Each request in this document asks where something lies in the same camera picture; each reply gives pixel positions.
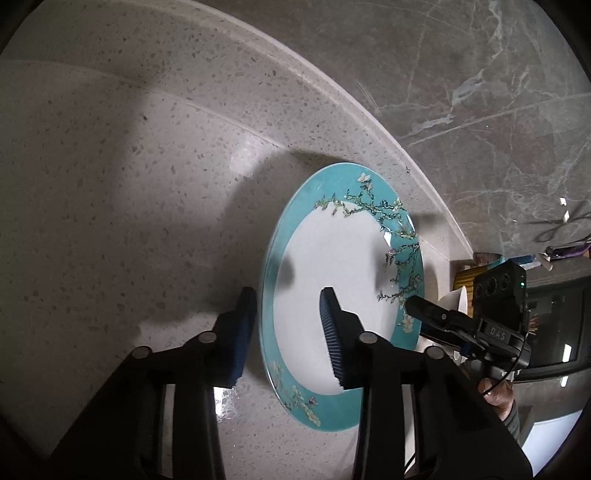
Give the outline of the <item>person's right hand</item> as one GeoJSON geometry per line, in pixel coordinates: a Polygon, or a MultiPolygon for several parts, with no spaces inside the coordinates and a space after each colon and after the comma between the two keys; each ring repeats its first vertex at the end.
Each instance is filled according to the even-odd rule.
{"type": "Polygon", "coordinates": [[[478,384],[478,391],[501,421],[505,421],[510,416],[515,396],[512,386],[507,381],[494,385],[491,379],[482,379],[478,384]]]}

